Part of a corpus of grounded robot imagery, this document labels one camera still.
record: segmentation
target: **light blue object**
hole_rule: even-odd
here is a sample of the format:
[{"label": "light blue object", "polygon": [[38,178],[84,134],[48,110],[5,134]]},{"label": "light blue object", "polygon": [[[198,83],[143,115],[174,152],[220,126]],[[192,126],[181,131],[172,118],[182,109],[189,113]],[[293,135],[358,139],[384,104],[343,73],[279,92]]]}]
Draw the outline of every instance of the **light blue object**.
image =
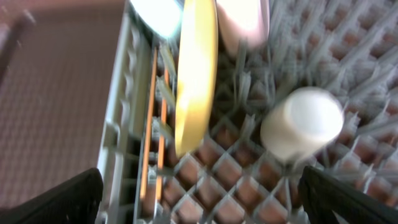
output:
[{"label": "light blue object", "polygon": [[157,34],[171,38],[181,26],[182,4],[175,0],[130,0],[141,19]]}]

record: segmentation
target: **dish rack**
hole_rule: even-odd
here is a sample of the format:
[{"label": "dish rack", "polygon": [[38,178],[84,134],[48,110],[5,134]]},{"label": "dish rack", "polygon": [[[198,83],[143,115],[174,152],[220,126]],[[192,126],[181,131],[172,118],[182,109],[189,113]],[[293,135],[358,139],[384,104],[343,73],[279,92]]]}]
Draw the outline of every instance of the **dish rack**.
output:
[{"label": "dish rack", "polygon": [[[236,63],[220,50],[208,133],[177,159],[174,109],[161,91],[175,96],[170,57],[147,43],[126,5],[98,159],[111,191],[98,223],[308,223],[297,192],[304,166],[398,208],[398,2],[270,0],[270,9],[264,48],[249,54],[241,44]],[[311,158],[283,166],[259,128],[302,86],[333,93],[345,125]]]}]

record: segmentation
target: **orange stick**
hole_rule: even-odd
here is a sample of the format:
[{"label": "orange stick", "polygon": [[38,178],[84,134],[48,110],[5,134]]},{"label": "orange stick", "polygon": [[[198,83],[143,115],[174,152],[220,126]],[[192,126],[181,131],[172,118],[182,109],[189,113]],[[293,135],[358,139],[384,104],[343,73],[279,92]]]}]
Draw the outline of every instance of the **orange stick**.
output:
[{"label": "orange stick", "polygon": [[152,134],[152,115],[154,113],[156,71],[157,71],[157,49],[155,49],[155,52],[154,52],[154,64],[152,66],[152,79],[150,81],[147,126],[146,126],[145,146],[144,146],[144,162],[142,163],[141,189],[139,192],[140,199],[143,199],[147,192],[149,148],[150,148],[150,140],[152,140],[152,136],[151,136],[151,134]]},{"label": "orange stick", "polygon": [[[169,85],[169,72],[167,69],[164,70],[164,79],[166,85]],[[162,123],[166,123],[166,116],[167,116],[167,104],[165,98],[162,99],[162,112],[160,114],[160,118],[162,120]],[[159,151],[157,155],[157,168],[158,169],[163,169],[163,163],[164,163],[164,149],[165,149],[165,139],[163,135],[160,135],[159,138]],[[162,198],[162,177],[158,176],[156,178],[156,192],[155,192],[155,198],[156,201],[160,201]]]}]

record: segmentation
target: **gray dish rack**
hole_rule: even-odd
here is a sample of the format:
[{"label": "gray dish rack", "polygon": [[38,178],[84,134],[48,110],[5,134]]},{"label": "gray dish rack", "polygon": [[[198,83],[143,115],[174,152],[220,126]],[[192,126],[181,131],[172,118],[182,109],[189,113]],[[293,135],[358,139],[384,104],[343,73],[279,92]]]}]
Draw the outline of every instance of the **gray dish rack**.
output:
[{"label": "gray dish rack", "polygon": [[[154,46],[142,38],[126,9],[98,159],[104,185],[111,189],[104,190],[108,199],[101,204],[99,223],[186,222],[184,218],[190,223],[267,223],[273,220],[270,213],[278,213],[284,222],[308,223],[295,197],[306,165],[397,208],[398,2],[270,0],[270,5],[267,46],[251,54],[241,46],[236,64],[219,53],[205,147],[169,162],[172,175],[165,175],[164,188],[173,185],[179,196],[173,203],[153,202],[150,214],[142,212],[138,193],[141,181],[152,181],[141,180],[140,173]],[[259,144],[258,130],[267,112],[301,86],[333,93],[344,106],[345,126],[333,144],[286,168]],[[234,95],[242,104],[234,102]],[[152,135],[152,141],[158,137]],[[166,159],[172,161],[169,146]],[[182,173],[185,166],[196,169],[191,182]],[[223,170],[229,173],[220,174]],[[211,205],[200,196],[205,187],[218,193]],[[250,190],[261,200],[246,201],[241,195]],[[197,214],[185,216],[192,211],[187,208]]]}]

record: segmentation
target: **yellow object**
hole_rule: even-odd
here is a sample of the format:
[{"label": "yellow object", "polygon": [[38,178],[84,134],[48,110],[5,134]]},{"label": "yellow object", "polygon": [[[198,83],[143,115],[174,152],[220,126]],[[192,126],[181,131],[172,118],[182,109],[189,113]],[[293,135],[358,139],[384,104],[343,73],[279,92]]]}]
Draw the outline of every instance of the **yellow object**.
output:
[{"label": "yellow object", "polygon": [[195,150],[208,126],[216,83],[218,28],[214,0],[186,0],[178,61],[175,151]]}]

